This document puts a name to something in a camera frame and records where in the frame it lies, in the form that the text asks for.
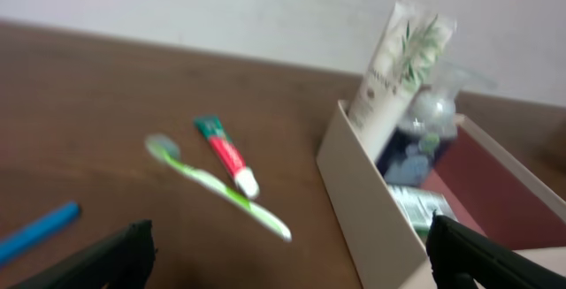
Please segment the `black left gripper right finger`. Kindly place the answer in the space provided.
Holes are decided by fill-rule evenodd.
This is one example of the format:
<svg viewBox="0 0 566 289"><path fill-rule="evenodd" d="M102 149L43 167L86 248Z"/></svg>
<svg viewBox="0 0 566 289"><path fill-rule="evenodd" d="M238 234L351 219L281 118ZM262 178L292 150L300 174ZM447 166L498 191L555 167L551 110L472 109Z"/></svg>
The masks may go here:
<svg viewBox="0 0 566 289"><path fill-rule="evenodd" d="M425 242L438 289L565 289L565 277L436 215Z"/></svg>

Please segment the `red green toothpaste tube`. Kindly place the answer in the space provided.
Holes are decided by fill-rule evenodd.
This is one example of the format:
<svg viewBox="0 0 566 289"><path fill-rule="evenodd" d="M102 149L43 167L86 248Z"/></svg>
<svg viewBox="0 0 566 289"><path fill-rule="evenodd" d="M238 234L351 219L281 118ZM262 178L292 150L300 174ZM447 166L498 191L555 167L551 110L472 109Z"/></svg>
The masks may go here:
<svg viewBox="0 0 566 289"><path fill-rule="evenodd" d="M244 161L240 151L234 146L225 128L216 116L194 119L194 125L209 142L214 152L225 166L234 184L249 199L260 195L260 188L253 171Z"/></svg>

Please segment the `white cream tube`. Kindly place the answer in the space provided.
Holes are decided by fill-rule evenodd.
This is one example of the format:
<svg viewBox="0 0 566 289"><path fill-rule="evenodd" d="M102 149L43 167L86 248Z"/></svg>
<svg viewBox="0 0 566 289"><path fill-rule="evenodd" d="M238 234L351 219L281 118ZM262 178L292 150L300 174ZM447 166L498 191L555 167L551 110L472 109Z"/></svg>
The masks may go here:
<svg viewBox="0 0 566 289"><path fill-rule="evenodd" d="M395 2L348 108L349 123L372 161L382 154L456 28L455 19L421 4Z"/></svg>

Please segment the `green white soap packet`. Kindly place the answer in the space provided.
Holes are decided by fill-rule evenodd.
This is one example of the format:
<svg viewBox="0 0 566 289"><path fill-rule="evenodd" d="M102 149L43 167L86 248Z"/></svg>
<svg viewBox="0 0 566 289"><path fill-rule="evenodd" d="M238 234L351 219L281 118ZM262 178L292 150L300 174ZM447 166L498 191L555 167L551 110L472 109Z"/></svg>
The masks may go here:
<svg viewBox="0 0 566 289"><path fill-rule="evenodd" d="M391 186L387 189L401 213L421 239L426 239L435 215L457 220L455 213L442 194L411 186Z"/></svg>

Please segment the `dark blue clear bottle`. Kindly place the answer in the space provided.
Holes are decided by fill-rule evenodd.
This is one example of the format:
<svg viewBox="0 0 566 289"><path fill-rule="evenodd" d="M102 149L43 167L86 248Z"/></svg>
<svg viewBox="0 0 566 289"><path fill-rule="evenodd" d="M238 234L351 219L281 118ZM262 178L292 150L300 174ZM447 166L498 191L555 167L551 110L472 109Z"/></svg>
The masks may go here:
<svg viewBox="0 0 566 289"><path fill-rule="evenodd" d="M437 64L399 121L377 168L388 185L420 186L457 138L455 99L473 87L495 88L496 82L447 61Z"/></svg>

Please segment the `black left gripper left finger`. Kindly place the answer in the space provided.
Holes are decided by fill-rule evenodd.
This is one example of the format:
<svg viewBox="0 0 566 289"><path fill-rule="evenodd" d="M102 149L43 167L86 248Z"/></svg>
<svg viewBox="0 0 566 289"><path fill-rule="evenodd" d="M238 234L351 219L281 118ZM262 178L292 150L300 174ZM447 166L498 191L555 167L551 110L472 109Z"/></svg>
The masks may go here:
<svg viewBox="0 0 566 289"><path fill-rule="evenodd" d="M144 289L156 260L152 222L143 219L25 279L16 289Z"/></svg>

